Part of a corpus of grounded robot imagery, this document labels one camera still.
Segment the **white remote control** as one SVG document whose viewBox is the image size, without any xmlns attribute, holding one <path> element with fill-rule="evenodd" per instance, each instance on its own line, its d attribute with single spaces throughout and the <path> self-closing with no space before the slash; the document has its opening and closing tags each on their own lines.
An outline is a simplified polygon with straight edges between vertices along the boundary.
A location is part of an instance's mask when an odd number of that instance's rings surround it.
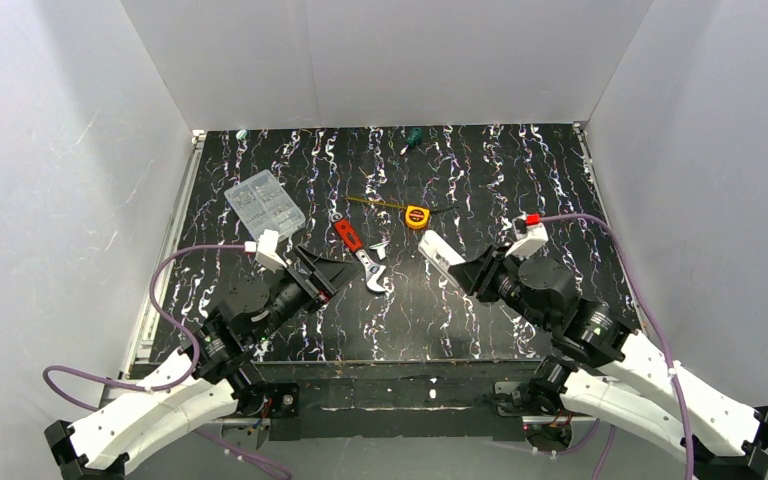
<svg viewBox="0 0 768 480">
<path fill-rule="evenodd" d="M 438 233 L 433 230 L 426 230 L 420 238 L 418 244 L 419 252 L 423 257 L 455 288 L 462 290 L 462 287 L 449 268 L 453 265 L 460 265 L 466 260 Z"/>
</svg>

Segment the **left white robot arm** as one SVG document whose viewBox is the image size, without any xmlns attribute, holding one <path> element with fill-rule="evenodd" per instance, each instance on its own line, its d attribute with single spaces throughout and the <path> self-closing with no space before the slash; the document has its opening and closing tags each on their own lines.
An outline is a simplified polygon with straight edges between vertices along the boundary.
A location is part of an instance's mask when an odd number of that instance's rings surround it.
<svg viewBox="0 0 768 480">
<path fill-rule="evenodd" d="M 246 249 L 270 269 L 267 278 L 245 277 L 230 287 L 189 340 L 124 394 L 45 429 L 62 478 L 122 479 L 175 440 L 229 415 L 251 418 L 258 428 L 297 416 L 299 385 L 267 381 L 256 351 L 299 313 L 324 307 L 362 268 L 302 246 L 294 249 L 295 262 L 253 244 Z"/>
</svg>

